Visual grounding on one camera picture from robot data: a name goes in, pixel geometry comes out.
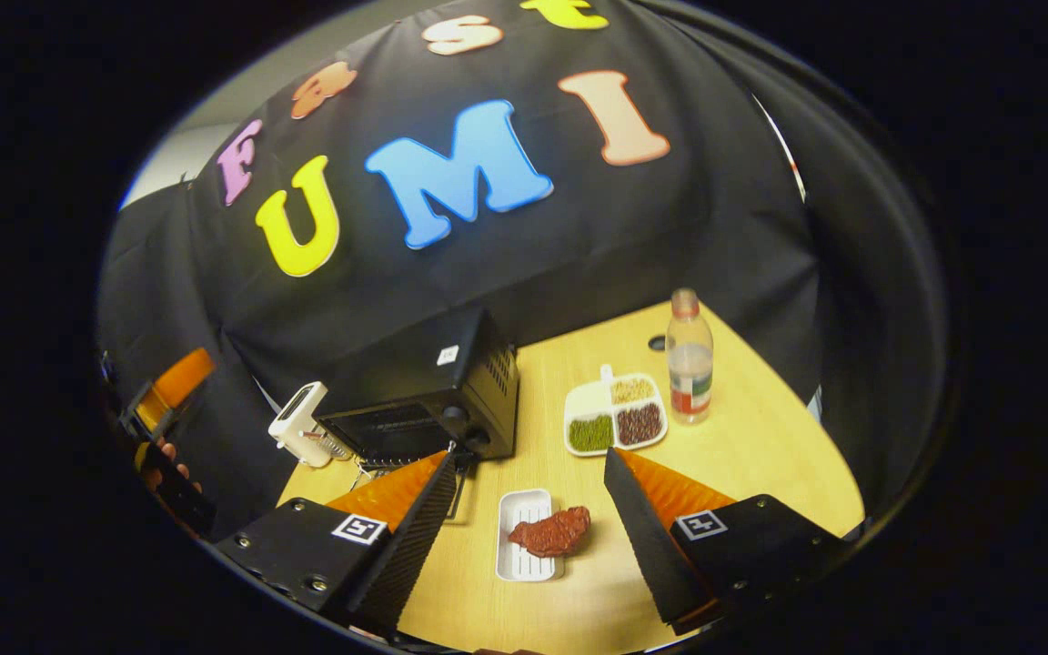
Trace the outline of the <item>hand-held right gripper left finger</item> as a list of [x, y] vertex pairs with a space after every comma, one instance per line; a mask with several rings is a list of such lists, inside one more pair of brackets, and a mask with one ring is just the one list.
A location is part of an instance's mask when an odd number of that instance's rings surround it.
[[287, 601], [387, 638], [457, 489], [457, 455], [442, 450], [328, 503], [294, 497], [216, 548]]

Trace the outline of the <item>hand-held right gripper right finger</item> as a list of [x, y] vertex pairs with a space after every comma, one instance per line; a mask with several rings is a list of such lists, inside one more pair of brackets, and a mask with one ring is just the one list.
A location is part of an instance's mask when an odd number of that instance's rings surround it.
[[762, 613], [839, 564], [850, 542], [773, 495], [744, 500], [611, 447], [604, 485], [675, 634]]

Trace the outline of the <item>red meat piece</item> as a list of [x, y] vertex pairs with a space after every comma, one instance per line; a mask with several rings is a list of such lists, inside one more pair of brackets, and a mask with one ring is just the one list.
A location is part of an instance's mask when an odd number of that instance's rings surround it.
[[520, 522], [508, 540], [532, 556], [568, 556], [577, 550], [590, 526], [590, 511], [575, 506], [536, 522]]

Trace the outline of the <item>black electric oven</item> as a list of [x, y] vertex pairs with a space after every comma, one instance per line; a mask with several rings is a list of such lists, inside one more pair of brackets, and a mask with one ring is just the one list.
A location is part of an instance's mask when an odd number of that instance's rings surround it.
[[453, 447], [470, 472], [516, 451], [520, 373], [490, 312], [461, 309], [405, 327], [334, 362], [312, 418], [366, 470]]

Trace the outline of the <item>white rectangular plate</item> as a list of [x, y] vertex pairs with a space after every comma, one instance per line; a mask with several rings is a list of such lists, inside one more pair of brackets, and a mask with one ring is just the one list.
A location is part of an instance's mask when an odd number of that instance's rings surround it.
[[508, 583], [545, 583], [564, 576], [566, 556], [534, 556], [510, 539], [520, 523], [534, 523], [552, 514], [547, 489], [514, 490], [500, 498], [496, 576]]

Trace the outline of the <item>white toaster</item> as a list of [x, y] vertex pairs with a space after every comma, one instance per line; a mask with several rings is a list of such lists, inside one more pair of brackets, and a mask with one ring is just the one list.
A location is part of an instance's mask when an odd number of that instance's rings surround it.
[[278, 450], [286, 450], [300, 464], [323, 468], [331, 461], [349, 461], [353, 452], [313, 416], [328, 391], [324, 383], [307, 383], [276, 415], [267, 434]]

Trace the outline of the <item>white divided bean dish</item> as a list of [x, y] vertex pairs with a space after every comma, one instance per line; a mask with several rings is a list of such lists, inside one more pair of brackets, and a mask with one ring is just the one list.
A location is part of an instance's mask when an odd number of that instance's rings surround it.
[[564, 443], [577, 457], [649, 447], [665, 439], [668, 425], [660, 391], [645, 373], [616, 376], [604, 365], [598, 380], [582, 383], [565, 399]]

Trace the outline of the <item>clear plastic bottle red label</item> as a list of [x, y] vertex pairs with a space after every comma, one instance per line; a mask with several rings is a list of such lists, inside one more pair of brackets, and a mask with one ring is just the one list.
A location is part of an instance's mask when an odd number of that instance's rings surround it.
[[701, 314], [698, 294], [678, 287], [670, 298], [670, 323], [665, 330], [667, 373], [670, 403], [675, 419], [683, 424], [702, 422], [709, 413], [714, 381], [714, 337]]

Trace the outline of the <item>black backdrop cloth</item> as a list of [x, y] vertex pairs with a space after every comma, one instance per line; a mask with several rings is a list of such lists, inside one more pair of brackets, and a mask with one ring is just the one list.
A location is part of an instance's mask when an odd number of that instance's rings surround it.
[[878, 517], [926, 447], [947, 291], [920, 182], [839, 87], [671, 0], [554, 25], [454, 0], [333, 38], [188, 181], [121, 208], [96, 324], [117, 388], [204, 347], [183, 440], [217, 532], [294, 466], [267, 399], [482, 307], [526, 347], [694, 287], [822, 424]]

